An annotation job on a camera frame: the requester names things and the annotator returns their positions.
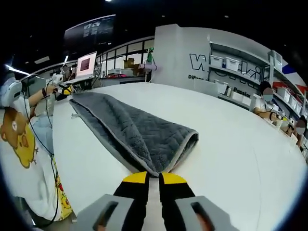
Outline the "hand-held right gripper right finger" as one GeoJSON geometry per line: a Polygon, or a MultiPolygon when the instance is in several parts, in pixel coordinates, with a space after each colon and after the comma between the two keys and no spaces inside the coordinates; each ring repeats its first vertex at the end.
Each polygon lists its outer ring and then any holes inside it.
{"type": "Polygon", "coordinates": [[[196,196],[179,175],[161,173],[159,193],[167,231],[236,231],[229,214],[205,196],[196,196]]]}

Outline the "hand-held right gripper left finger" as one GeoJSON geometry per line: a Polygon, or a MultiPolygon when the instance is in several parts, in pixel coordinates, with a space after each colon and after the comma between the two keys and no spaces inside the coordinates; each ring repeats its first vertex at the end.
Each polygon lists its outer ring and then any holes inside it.
{"type": "Polygon", "coordinates": [[[140,231],[146,217],[149,173],[122,180],[114,194],[105,194],[77,215],[77,231],[140,231]]]}

